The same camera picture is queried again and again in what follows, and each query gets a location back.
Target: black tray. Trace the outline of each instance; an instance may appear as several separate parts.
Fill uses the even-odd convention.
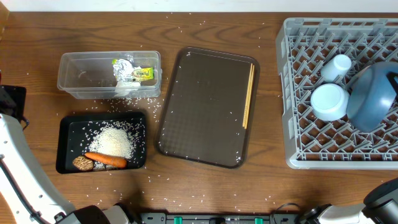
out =
[[[248,128],[243,116],[250,66],[255,66]],[[243,164],[256,101],[260,66],[247,56],[187,47],[178,54],[156,148],[206,164]]]
[[[87,128],[92,131],[100,131],[104,126],[101,124],[103,121],[115,122],[125,121],[128,123],[143,124],[140,125],[138,130],[130,129],[130,132],[138,132],[138,142],[136,142],[136,150],[132,153],[133,158],[128,161],[125,169],[137,169],[145,164],[146,160],[146,121],[145,116],[141,112],[132,113],[104,113],[104,114],[88,114],[79,116],[67,116],[61,120],[60,135],[58,139],[58,151],[56,169],[60,174],[70,174],[82,172],[78,170],[72,161],[74,158],[83,155],[83,150],[87,144],[92,142],[92,138],[87,141],[85,133],[88,132]]]

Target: white wall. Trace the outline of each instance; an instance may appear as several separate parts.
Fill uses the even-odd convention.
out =
[[[398,0],[0,0],[10,11],[398,12]]]

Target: clear plastic container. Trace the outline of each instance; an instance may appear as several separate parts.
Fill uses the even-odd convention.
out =
[[[126,59],[134,67],[154,68],[154,79],[141,86],[123,86],[116,89],[113,59]],[[62,55],[58,72],[58,89],[76,99],[111,99],[158,97],[162,82],[160,53],[157,51],[131,52],[77,52]]]

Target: carrot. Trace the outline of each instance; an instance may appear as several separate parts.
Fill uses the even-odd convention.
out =
[[[89,159],[102,162],[106,165],[111,165],[118,168],[125,168],[127,166],[127,161],[122,157],[108,156],[96,152],[86,152],[85,156]]]

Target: green clip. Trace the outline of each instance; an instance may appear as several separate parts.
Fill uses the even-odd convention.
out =
[[[262,224],[262,218],[255,218],[254,224]]]
[[[182,217],[174,217],[174,224],[182,224]]]

